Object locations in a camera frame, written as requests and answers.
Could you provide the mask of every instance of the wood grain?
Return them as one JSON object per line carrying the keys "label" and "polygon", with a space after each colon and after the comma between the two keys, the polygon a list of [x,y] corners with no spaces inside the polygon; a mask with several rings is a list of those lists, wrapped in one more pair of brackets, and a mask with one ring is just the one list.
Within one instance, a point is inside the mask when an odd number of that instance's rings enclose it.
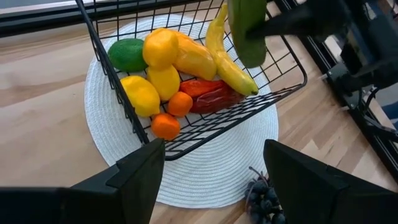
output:
{"label": "wood grain", "polygon": [[[101,29],[111,32],[114,27]],[[309,80],[277,104],[279,141],[397,191],[360,130],[319,79],[321,74],[307,51],[296,38],[287,38]],[[279,41],[269,41],[273,55],[285,51]],[[107,168],[85,121],[85,75],[93,56],[84,24],[0,39],[0,185],[71,186]],[[279,66],[291,67],[291,63],[287,59]],[[300,81],[299,70],[289,75],[271,88]],[[382,123],[391,125],[376,102],[371,106]],[[151,223],[243,224],[249,220],[242,202],[196,210],[158,203]]]}

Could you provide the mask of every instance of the banana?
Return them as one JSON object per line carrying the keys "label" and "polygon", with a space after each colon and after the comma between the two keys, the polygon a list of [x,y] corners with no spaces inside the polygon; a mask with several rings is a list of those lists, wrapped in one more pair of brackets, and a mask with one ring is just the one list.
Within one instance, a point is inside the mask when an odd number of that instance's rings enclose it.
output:
{"label": "banana", "polygon": [[227,13],[227,5],[223,4],[220,13],[209,25],[205,45],[216,62],[218,75],[225,83],[242,95],[256,95],[259,93],[256,82],[231,60],[224,49],[224,20]]}

